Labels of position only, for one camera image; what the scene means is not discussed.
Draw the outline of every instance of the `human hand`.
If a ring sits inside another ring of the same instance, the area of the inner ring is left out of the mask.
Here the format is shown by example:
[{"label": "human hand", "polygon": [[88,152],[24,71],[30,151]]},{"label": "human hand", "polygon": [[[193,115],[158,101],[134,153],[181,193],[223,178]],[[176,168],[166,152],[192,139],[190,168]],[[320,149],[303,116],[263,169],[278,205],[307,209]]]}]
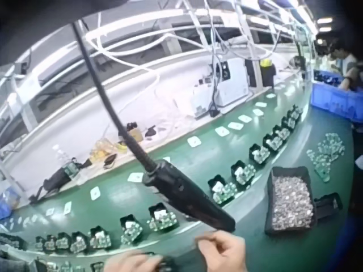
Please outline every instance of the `human hand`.
[{"label": "human hand", "polygon": [[244,238],[217,231],[200,236],[197,241],[208,272],[247,272]]},{"label": "human hand", "polygon": [[104,272],[153,272],[161,260],[162,256],[150,257],[139,250],[133,250],[108,259]]}]

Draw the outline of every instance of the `white wall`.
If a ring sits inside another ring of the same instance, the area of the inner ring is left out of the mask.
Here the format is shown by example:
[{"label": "white wall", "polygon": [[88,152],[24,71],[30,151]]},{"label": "white wall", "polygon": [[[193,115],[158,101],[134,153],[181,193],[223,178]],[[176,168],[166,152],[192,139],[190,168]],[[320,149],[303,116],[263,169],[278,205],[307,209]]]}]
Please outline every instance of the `white wall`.
[{"label": "white wall", "polygon": [[[292,50],[281,55],[289,61],[296,53]],[[273,59],[277,67],[286,67],[280,58]],[[124,124],[136,121],[144,129],[168,119],[172,111],[175,111],[173,96],[193,87],[202,76],[208,75],[209,64],[210,56],[203,56],[160,68],[161,82],[157,85],[156,92],[150,90],[127,107],[119,114],[121,121]],[[153,80],[153,74],[148,73],[108,90],[114,108],[118,111]],[[33,191],[60,167],[52,146],[59,144],[70,156],[83,162],[108,124],[109,117],[99,97],[92,93],[40,128],[24,143],[19,153],[9,156],[5,165],[26,191]],[[106,135],[110,139],[117,139],[113,125]]]}]

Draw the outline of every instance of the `black cable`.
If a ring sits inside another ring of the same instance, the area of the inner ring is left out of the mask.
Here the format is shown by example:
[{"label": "black cable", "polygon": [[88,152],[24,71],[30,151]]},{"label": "black cable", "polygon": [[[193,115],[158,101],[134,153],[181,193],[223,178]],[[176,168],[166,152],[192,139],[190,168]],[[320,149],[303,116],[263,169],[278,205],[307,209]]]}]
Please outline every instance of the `black cable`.
[{"label": "black cable", "polygon": [[135,158],[142,164],[142,166],[145,168],[145,170],[147,172],[149,172],[149,173],[154,172],[158,166],[157,163],[154,162],[148,156],[148,154],[141,148],[141,146],[136,142],[136,140],[128,134],[126,128],[121,123],[119,117],[117,116],[117,114],[101,84],[98,74],[96,73],[95,64],[94,64],[93,60],[90,58],[90,56],[88,55],[87,49],[82,40],[82,36],[81,36],[78,26],[75,22],[72,23],[72,28],[73,28],[73,32],[75,34],[75,38],[78,42],[78,46],[83,55],[83,58],[85,59],[85,63],[88,68],[88,72],[90,73],[90,75],[93,79],[93,82],[95,83],[97,92],[98,92],[98,94],[102,100],[102,103],[104,104],[111,120],[115,124],[117,130],[119,131],[119,134],[123,137],[127,147],[134,154]]}]

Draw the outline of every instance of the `blue plastic bin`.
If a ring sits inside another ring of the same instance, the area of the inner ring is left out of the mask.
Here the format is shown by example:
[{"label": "blue plastic bin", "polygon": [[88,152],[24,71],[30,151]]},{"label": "blue plastic bin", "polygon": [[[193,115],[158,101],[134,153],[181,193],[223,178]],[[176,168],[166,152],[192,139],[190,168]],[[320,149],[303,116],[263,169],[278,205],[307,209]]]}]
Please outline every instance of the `blue plastic bin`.
[{"label": "blue plastic bin", "polygon": [[[330,75],[343,79],[341,75],[320,71],[323,75]],[[363,123],[363,91],[357,92],[341,90],[323,82],[313,81],[313,92],[310,104],[350,119],[352,122]]]}]

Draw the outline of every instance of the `black plastic tray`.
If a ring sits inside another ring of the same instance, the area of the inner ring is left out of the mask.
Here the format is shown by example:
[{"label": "black plastic tray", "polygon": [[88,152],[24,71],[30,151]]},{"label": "black plastic tray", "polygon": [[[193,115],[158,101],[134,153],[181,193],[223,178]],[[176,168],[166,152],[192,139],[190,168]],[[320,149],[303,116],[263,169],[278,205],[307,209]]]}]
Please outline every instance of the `black plastic tray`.
[{"label": "black plastic tray", "polygon": [[309,171],[306,167],[297,167],[297,168],[283,168],[283,167],[273,167],[270,171],[267,180],[267,193],[268,193],[268,211],[265,222],[265,233],[267,235],[277,235],[290,231],[306,231],[310,228],[288,228],[286,230],[274,230],[272,228],[272,218],[273,218],[273,203],[275,198],[275,192],[273,190],[273,178],[274,177],[301,177],[301,179],[305,182],[307,189],[310,194],[311,204],[313,206],[313,217],[311,220],[310,228],[313,228],[317,224],[316,217],[316,205],[313,200],[313,193],[311,191],[311,181],[309,176]]}]

